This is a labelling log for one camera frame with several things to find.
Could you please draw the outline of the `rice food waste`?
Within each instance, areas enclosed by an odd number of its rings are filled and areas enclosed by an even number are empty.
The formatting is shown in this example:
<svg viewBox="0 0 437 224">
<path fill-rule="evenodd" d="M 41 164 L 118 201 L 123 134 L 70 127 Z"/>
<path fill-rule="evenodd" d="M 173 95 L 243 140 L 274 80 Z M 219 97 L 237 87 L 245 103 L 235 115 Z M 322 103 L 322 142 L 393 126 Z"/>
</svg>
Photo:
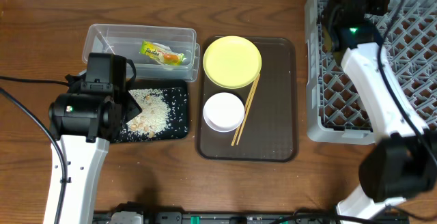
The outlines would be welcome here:
<svg viewBox="0 0 437 224">
<path fill-rule="evenodd" d="M 130 132 L 153 139 L 169 127 L 170 108 L 165 102 L 163 90 L 133 89 L 130 94 L 142 110 L 127 123 Z"/>
</svg>

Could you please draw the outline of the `green snack wrapper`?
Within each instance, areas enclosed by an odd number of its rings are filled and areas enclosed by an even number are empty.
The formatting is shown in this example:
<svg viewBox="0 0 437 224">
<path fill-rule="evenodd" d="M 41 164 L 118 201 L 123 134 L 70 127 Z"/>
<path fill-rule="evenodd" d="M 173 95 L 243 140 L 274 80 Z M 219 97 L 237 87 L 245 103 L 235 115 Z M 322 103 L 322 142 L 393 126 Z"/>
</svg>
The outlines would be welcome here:
<svg viewBox="0 0 437 224">
<path fill-rule="evenodd" d="M 185 60 L 183 53 L 173 52 L 168 46 L 143 41 L 140 54 L 146 55 L 161 65 L 179 66 Z"/>
</svg>

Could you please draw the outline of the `white bowl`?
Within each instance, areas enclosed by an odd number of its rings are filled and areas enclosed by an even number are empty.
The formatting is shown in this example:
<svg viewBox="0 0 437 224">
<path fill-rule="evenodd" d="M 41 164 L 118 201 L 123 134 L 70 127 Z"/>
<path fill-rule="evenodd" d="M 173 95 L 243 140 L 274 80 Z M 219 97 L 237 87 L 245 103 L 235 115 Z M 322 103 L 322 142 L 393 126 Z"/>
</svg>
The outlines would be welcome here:
<svg viewBox="0 0 437 224">
<path fill-rule="evenodd" d="M 206 100 L 203 118 L 217 132 L 230 132 L 241 125 L 245 115 L 244 105 L 234 94 L 221 92 Z"/>
</svg>

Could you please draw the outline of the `yellow plate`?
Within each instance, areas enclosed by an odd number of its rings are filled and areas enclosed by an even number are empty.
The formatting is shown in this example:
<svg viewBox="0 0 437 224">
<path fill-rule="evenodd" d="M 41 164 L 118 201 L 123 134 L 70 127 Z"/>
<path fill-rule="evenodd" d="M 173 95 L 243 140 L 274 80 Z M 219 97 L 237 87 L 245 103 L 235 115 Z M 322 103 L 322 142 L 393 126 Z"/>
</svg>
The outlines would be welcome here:
<svg viewBox="0 0 437 224">
<path fill-rule="evenodd" d="M 250 40 L 225 36 L 214 40 L 203 56 L 203 70 L 216 85 L 238 89 L 252 83 L 262 69 L 262 56 Z"/>
</svg>

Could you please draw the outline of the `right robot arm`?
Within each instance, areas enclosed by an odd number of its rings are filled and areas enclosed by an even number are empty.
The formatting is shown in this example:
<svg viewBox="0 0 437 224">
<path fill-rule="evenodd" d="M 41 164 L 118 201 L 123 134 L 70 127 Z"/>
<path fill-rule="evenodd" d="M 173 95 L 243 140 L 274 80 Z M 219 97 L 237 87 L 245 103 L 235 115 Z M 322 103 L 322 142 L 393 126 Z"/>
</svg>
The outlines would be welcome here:
<svg viewBox="0 0 437 224">
<path fill-rule="evenodd" d="M 336 207 L 339 223 L 370 222 L 381 211 L 431 191 L 436 184 L 436 133 L 412 108 L 387 60 L 386 35 L 367 19 L 389 0 L 328 0 L 324 46 L 349 77 L 376 140 L 361 163 L 359 185 Z"/>
</svg>

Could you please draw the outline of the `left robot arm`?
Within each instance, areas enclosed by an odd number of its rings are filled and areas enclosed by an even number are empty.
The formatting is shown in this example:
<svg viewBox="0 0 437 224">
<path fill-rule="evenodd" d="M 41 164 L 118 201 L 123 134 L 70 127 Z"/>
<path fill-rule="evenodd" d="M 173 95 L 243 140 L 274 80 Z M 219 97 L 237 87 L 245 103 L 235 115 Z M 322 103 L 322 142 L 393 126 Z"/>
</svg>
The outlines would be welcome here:
<svg viewBox="0 0 437 224">
<path fill-rule="evenodd" d="M 45 223 L 91 223 L 96 191 L 110 143 L 142 111 L 126 76 L 132 60 L 90 53 L 84 73 L 67 75 L 68 90 L 48 109 L 53 143 Z"/>
</svg>

